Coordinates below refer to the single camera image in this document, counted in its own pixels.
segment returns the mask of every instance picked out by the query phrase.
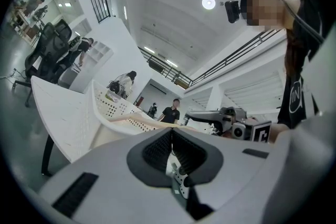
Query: office chair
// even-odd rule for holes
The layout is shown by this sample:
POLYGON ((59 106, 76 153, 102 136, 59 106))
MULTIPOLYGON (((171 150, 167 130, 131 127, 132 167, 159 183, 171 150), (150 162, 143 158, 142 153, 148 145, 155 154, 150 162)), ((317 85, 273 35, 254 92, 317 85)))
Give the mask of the office chair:
POLYGON ((35 50, 27 56, 25 60, 26 81, 15 80, 13 89, 17 84, 30 88, 29 95, 25 102, 25 106, 29 107, 29 98, 32 94, 32 85, 30 79, 37 76, 43 80, 50 81, 53 77, 53 68, 58 59, 69 50, 68 41, 72 31, 68 24, 61 20, 56 25, 47 23, 43 29, 41 37, 36 45, 35 50), (40 64, 37 69, 33 64, 39 59, 40 64))

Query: man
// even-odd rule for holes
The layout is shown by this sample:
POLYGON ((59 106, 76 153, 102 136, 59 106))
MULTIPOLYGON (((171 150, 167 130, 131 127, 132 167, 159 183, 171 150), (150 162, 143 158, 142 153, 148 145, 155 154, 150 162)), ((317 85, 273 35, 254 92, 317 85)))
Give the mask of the man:
POLYGON ((180 107, 179 99, 174 99, 173 106, 167 107, 162 112, 162 115, 159 117, 158 121, 177 124, 177 121, 180 119, 180 112, 177 108, 180 107))
POLYGON ((92 46, 92 38, 80 38, 78 43, 70 48, 69 53, 59 62, 57 62, 54 68, 54 77, 52 79, 53 83, 58 83, 59 78, 62 74, 75 62, 76 58, 79 57, 79 66, 83 65, 83 58, 88 49, 92 46))
POLYGON ((23 13, 25 14, 26 17, 29 17, 29 15, 37 9, 38 5, 42 4, 44 0, 28 0, 26 5, 25 5, 25 10, 23 13))

